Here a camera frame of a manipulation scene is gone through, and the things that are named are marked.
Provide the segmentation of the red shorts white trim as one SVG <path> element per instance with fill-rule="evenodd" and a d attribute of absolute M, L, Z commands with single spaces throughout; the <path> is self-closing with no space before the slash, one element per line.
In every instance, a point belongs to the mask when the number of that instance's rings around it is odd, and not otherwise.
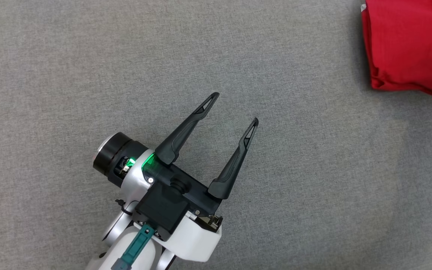
<path fill-rule="evenodd" d="M 371 87 L 432 96 L 432 0 L 365 0 L 361 19 Z"/>

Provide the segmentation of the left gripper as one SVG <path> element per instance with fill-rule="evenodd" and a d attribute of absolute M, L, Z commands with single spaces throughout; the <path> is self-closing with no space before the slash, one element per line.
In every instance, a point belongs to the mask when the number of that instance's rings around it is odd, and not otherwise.
<path fill-rule="evenodd" d="M 155 154 L 164 164 L 170 165 L 178 159 L 181 148 L 197 123 L 206 117 L 219 95 L 218 92 L 212 93 L 156 147 Z M 254 118 L 220 175 L 209 185 L 207 191 L 214 198 L 226 200 L 230 196 L 258 125 L 258 118 Z M 151 150 L 146 150 L 139 157 L 129 157 L 124 162 L 124 194 L 127 195 L 127 210 L 132 213 L 131 217 L 155 182 L 169 186 L 169 181 L 150 172 L 157 168 L 156 156 Z M 221 220 L 221 217 L 203 217 L 199 209 L 190 206 L 168 241 L 161 241 L 155 233 L 135 263 L 171 263 L 175 258 L 204 263 L 221 239 Z M 124 243 L 129 245 L 143 226 L 133 221 L 133 226 L 124 231 Z"/>

